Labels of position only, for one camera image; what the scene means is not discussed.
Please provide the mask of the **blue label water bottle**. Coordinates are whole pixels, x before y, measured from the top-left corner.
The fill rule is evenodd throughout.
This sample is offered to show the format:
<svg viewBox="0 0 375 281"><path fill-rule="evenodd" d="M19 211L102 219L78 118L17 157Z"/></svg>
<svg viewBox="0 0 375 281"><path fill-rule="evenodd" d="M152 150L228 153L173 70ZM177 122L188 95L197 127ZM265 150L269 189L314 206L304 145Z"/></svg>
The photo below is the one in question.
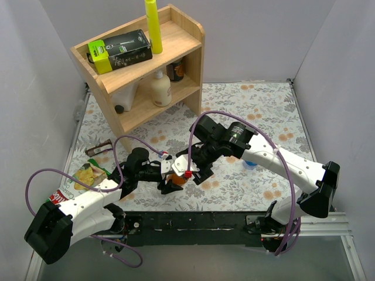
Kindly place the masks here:
<svg viewBox="0 0 375 281"><path fill-rule="evenodd" d="M254 170L258 166L258 164L251 161L244 161L243 166L247 170Z"/></svg>

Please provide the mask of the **orange juice bottle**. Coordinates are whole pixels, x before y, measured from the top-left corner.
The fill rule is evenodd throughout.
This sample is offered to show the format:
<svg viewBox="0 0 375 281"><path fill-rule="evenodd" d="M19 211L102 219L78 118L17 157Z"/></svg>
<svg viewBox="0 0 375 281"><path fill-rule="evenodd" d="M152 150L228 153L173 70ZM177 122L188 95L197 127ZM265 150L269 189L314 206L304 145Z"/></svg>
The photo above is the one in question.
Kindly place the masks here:
<svg viewBox="0 0 375 281"><path fill-rule="evenodd" d="M168 181L169 180L172 180L173 184L176 184L176 185L181 186L181 187L184 186L188 182L188 179L186 179L184 177L180 177L177 174L170 174L168 176Z"/></svg>

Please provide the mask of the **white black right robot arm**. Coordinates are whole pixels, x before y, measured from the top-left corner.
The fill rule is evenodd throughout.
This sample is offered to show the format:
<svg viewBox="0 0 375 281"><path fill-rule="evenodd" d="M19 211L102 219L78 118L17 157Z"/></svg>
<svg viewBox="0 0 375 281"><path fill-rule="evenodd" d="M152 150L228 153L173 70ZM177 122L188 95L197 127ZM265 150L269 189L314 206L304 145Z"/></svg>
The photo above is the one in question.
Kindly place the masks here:
<svg viewBox="0 0 375 281"><path fill-rule="evenodd" d="M228 128L211 117L201 115L190 127L197 144L177 153L173 171L200 184L213 175L213 163L222 156L234 156L253 162L289 180L299 191L281 201L274 201L266 214L246 228L257 234L280 232L289 222L310 215L326 218L338 187L340 166L330 161L321 164L304 159L273 144L269 137L251 125L233 122Z"/></svg>

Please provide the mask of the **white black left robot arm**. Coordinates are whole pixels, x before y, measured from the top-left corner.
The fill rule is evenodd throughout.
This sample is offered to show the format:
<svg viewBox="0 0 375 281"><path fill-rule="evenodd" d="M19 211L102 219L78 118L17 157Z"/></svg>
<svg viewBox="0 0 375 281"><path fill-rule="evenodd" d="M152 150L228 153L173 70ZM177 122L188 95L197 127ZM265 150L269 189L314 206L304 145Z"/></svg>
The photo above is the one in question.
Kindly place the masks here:
<svg viewBox="0 0 375 281"><path fill-rule="evenodd" d="M135 190L138 182L156 182L162 194L181 190L168 175L184 175L186 157L174 159L166 152L161 155L161 161L150 162L146 149L135 148L95 187L66 201L45 202L34 214L25 241L50 265L81 239L101 231L119 234L125 227L126 215L115 202Z"/></svg>

